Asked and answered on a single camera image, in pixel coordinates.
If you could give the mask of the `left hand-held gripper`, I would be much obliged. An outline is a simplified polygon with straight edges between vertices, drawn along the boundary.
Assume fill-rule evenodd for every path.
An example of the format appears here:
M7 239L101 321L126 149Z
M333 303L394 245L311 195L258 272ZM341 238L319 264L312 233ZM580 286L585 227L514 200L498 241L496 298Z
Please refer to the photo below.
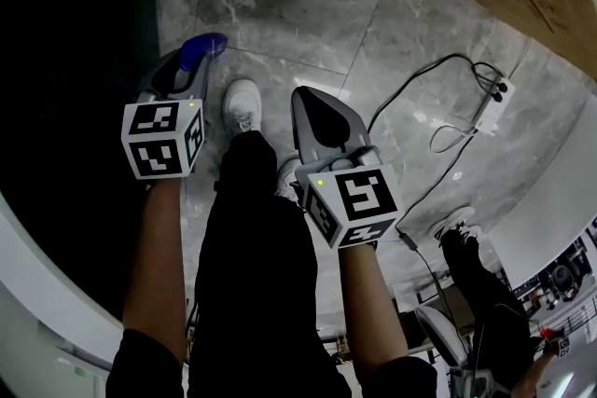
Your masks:
M201 57L192 72L180 69L180 48L158 60L139 90L174 92L175 100L125 106L121 141L138 180L187 177L204 143L203 101L211 59Z

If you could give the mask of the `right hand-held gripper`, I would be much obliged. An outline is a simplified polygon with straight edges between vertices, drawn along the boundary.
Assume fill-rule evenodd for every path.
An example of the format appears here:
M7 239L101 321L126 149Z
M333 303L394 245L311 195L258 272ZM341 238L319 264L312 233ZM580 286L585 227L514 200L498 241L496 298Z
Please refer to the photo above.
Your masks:
M329 248L380 240L402 217L404 202L396 171L370 146L362 117L331 94L306 86L293 91L291 111L299 158L311 162L296 169L299 204ZM349 148L359 149L318 160Z

